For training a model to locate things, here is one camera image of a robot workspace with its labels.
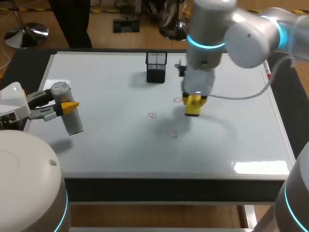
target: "wire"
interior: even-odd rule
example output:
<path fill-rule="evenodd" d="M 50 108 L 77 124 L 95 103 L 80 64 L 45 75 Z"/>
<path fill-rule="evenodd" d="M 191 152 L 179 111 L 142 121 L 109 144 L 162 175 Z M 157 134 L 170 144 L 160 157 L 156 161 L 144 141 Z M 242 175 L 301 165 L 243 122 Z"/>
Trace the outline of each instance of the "wire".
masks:
<path fill-rule="evenodd" d="M 128 0 L 115 0 L 114 7 L 119 10 L 121 17 L 129 18 L 135 16 L 134 8 Z"/>
<path fill-rule="evenodd" d="M 218 96 L 218 95 L 213 95 L 213 94 L 210 94 L 209 96 L 214 97 L 214 98 L 229 99 L 229 100 L 247 100 L 247 99 L 258 97 L 258 96 L 260 96 L 261 94 L 263 94 L 267 90 L 267 88 L 270 86 L 270 84 L 275 79 L 275 75 L 276 75 L 276 73 L 278 71 L 278 68 L 287 59 L 291 59 L 291 56 L 290 55 L 286 55 L 286 56 L 281 57 L 281 59 L 278 60 L 278 62 L 275 64 L 275 66 L 271 70 L 271 77 L 268 80 L 268 83 L 262 88 L 262 90 L 260 92 L 254 94 L 254 95 L 250 95 L 250 96 L 247 96 L 247 97 L 237 97 L 237 98 Z"/>
<path fill-rule="evenodd" d="M 5 51 L 4 51 L 4 49 L 3 49 L 1 44 L 0 44 L 0 48 L 2 49 L 3 53 L 5 54 L 5 56 L 9 59 L 9 61 L 5 65 L 0 67 L 0 70 L 1 70 L 1 69 L 3 69 L 5 66 L 7 66 L 11 62 L 11 58 L 8 56 L 8 54 L 5 53 Z"/>

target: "yellow object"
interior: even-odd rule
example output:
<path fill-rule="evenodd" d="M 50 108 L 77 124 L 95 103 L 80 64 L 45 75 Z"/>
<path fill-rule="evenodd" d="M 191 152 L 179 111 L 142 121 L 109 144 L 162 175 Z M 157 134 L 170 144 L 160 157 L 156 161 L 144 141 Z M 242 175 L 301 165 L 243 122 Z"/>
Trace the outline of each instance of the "yellow object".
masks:
<path fill-rule="evenodd" d="M 301 11 L 301 10 L 293 10 L 294 13 L 296 14 L 304 14 L 305 12 Z"/>
<path fill-rule="evenodd" d="M 94 13 L 101 13 L 101 10 L 92 10 Z"/>
<path fill-rule="evenodd" d="M 189 95 L 188 101 L 185 104 L 185 114 L 187 116 L 199 116 L 201 113 L 201 107 L 206 102 L 202 102 L 201 95 Z"/>
<path fill-rule="evenodd" d="M 79 102 L 64 102 L 64 103 L 61 103 L 62 112 L 63 112 L 64 115 L 68 115 L 73 110 L 75 110 L 76 107 L 78 107 L 78 106 L 79 106 Z"/>
<path fill-rule="evenodd" d="M 183 103 L 186 105 L 188 102 L 188 98 L 187 97 L 183 97 Z"/>

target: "foot pedal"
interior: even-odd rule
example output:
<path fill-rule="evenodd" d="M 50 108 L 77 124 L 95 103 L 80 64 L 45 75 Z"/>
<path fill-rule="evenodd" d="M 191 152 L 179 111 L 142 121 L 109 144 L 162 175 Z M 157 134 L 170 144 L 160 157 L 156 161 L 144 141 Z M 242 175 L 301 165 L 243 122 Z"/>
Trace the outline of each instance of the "foot pedal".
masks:
<path fill-rule="evenodd" d="M 113 20 L 113 32 L 125 33 L 125 32 L 139 32 L 140 22 L 137 19 L 114 19 Z"/>

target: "white robot body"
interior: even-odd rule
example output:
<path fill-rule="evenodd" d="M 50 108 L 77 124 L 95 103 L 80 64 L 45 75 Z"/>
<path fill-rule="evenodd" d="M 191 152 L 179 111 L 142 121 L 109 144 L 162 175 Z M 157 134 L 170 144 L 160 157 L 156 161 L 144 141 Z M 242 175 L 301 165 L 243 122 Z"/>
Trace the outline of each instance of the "white robot body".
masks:
<path fill-rule="evenodd" d="M 0 117 L 10 113 L 14 113 L 17 121 L 31 113 L 24 90 L 18 82 L 0 91 Z"/>
<path fill-rule="evenodd" d="M 300 153 L 282 186 L 275 206 L 275 220 L 281 232 L 309 231 L 309 143 Z"/>
<path fill-rule="evenodd" d="M 43 140 L 21 131 L 0 131 L 0 186 L 1 232 L 69 231 L 59 160 Z"/>

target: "blue led ring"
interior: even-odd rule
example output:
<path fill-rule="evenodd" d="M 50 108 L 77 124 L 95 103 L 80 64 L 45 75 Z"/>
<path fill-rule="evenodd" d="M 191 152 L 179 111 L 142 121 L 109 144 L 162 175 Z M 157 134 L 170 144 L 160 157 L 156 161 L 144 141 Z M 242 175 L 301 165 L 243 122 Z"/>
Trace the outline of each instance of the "blue led ring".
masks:
<path fill-rule="evenodd" d="M 285 184 L 285 187 L 284 187 L 284 196 L 285 196 L 285 202 L 286 202 L 286 205 L 288 206 L 288 209 L 290 211 L 290 214 L 292 215 L 293 219 L 296 221 L 296 223 L 299 225 L 300 228 L 303 229 L 304 232 L 309 232 L 301 223 L 300 221 L 296 218 L 295 214 L 293 213 L 291 207 L 290 207 L 290 204 L 289 204 L 289 201 L 288 201 L 288 197 L 287 197 L 287 194 L 286 194 L 286 184 Z"/>
<path fill-rule="evenodd" d="M 204 49 L 214 49 L 214 48 L 219 48 L 225 45 L 225 43 L 219 44 L 219 45 L 214 45 L 214 46 L 207 46 L 207 45 L 202 45 L 199 44 L 197 42 L 195 42 L 190 35 L 187 35 L 187 39 L 188 42 L 190 42 L 192 45 L 196 46 L 196 47 L 200 47 L 200 48 L 204 48 Z"/>
<path fill-rule="evenodd" d="M 283 44 L 283 40 L 284 40 L 284 35 L 283 35 L 283 30 L 281 28 L 281 26 L 279 25 L 279 23 L 277 22 L 277 20 L 275 18 L 272 17 L 268 17 L 265 15 L 262 15 L 261 17 L 263 18 L 267 18 L 268 20 L 270 20 L 273 24 L 275 24 L 275 26 L 277 27 L 278 31 L 279 31 L 279 35 L 280 35 L 280 42 L 278 47 L 281 47 L 281 45 Z"/>
<path fill-rule="evenodd" d="M 57 226 L 57 228 L 54 230 L 54 232 L 57 232 L 64 220 L 64 217 L 66 216 L 66 213 L 67 213 L 67 209 L 68 209 L 68 204 L 69 204 L 69 200 L 68 200 L 68 192 L 67 192 L 67 202 L 66 202 L 66 209 L 64 210 L 64 213 L 63 213 L 63 216 L 62 216 L 62 219 L 61 221 L 59 222 L 59 225 Z"/>

